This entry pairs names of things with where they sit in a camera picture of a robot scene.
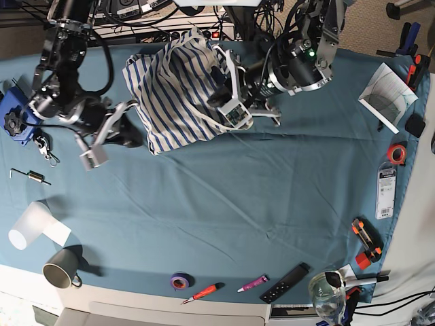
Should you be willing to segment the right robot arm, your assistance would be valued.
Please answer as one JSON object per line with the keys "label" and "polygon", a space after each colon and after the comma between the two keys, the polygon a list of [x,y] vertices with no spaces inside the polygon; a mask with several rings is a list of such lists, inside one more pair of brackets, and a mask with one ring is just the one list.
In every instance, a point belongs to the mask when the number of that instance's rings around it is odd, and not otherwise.
{"label": "right robot arm", "polygon": [[[92,136],[103,145],[140,147],[142,134],[126,115],[130,104],[112,109],[103,98],[115,73],[109,46],[93,29],[90,18],[97,5],[98,1],[51,2],[47,15],[51,27],[35,68],[28,106],[43,121],[59,119],[59,128],[74,132],[79,140]],[[79,68],[91,38],[102,47],[107,63],[108,80],[98,90],[84,90],[79,83]]]}

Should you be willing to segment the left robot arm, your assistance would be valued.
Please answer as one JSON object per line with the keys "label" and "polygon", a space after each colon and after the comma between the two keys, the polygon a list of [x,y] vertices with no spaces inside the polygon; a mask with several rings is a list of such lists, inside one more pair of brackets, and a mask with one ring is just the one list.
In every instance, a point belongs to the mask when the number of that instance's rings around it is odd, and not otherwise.
{"label": "left robot arm", "polygon": [[329,83],[346,9],[344,1],[297,1],[282,34],[264,38],[270,47],[250,66],[232,50],[215,45],[228,72],[218,77],[219,87],[207,103],[224,118],[225,129],[246,128],[255,116],[279,125],[281,113],[270,105],[270,98],[318,90]]}

